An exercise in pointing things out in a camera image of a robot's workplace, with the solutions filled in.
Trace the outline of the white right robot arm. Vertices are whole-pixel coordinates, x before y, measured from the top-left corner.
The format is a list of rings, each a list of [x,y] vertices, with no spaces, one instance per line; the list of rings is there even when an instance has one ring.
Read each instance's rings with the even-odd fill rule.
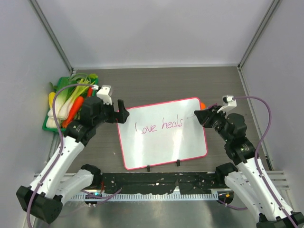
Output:
[[[256,149],[246,137],[247,125],[242,115],[226,115],[221,107],[194,111],[198,122],[213,128],[225,141],[230,163],[216,168],[217,186],[228,186],[252,213],[258,228],[302,228],[304,216],[295,212],[269,178]]]

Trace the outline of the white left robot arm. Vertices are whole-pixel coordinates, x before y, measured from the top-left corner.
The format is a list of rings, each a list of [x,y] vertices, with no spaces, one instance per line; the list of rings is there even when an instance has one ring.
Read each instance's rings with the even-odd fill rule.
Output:
[[[95,190],[101,185],[101,170],[89,164],[83,165],[65,182],[61,180],[74,159],[95,136],[98,126],[126,122],[129,112],[123,100],[117,102],[118,111],[97,96],[89,97],[83,102],[80,119],[72,121],[60,134],[60,145],[43,171],[29,186],[20,186],[16,192],[27,216],[32,215],[51,224],[72,196],[86,187]]]

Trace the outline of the pink framed whiteboard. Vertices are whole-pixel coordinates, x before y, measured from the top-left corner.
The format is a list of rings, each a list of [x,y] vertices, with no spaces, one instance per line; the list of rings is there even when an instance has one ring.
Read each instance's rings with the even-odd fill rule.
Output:
[[[141,168],[203,158],[208,155],[205,129],[196,117],[200,99],[184,98],[128,108],[117,124],[124,167]]]

